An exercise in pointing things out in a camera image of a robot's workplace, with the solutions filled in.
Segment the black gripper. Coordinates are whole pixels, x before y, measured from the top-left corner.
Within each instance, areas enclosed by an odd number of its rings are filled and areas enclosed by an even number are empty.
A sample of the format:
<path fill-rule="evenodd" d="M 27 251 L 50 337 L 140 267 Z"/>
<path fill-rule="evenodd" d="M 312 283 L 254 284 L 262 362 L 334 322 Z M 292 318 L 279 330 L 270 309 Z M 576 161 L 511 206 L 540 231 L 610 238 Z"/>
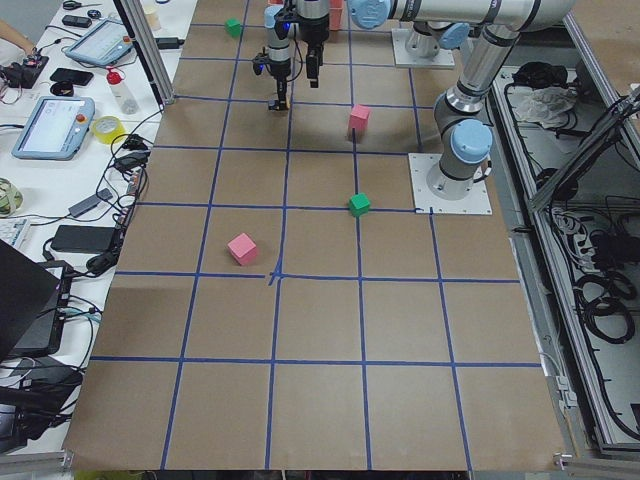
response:
<path fill-rule="evenodd" d="M 319 48 L 329 37 L 329 1 L 297 0 L 295 6 L 302 40 L 309 47 Z"/>
<path fill-rule="evenodd" d="M 311 88 L 319 87 L 319 72 L 323 65 L 322 45 L 309 45 L 307 49 L 305 65 L 306 75 Z M 269 63 L 270 75 L 276 80 L 277 98 L 279 103 L 287 102 L 287 84 L 289 76 L 292 72 L 292 61 L 286 59 L 284 61 L 271 60 Z"/>

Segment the green cube near arm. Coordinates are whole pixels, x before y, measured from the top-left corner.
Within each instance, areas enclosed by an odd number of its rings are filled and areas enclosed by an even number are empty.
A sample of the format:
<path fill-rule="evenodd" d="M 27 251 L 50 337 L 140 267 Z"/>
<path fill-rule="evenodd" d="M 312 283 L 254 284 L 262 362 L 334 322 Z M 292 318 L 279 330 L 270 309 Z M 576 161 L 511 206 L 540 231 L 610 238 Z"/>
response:
<path fill-rule="evenodd" d="M 371 202 L 364 192 L 360 192 L 350 197 L 348 206 L 351 215 L 359 218 L 370 210 Z"/>

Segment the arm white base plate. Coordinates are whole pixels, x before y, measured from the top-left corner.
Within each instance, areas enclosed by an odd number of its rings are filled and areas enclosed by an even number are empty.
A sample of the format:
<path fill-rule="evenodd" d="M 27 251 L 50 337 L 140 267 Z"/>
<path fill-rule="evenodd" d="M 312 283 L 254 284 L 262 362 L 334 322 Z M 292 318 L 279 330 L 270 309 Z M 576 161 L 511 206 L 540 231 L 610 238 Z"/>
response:
<path fill-rule="evenodd" d="M 433 36 L 423 35 L 413 29 L 394 28 L 392 46 L 397 68 L 455 68 L 454 56 L 450 50 L 442 49 Z"/>
<path fill-rule="evenodd" d="M 468 180 L 452 180 L 440 169 L 441 154 L 409 153 L 414 209 L 418 214 L 491 215 L 485 181 L 475 183 L 481 168 Z"/>

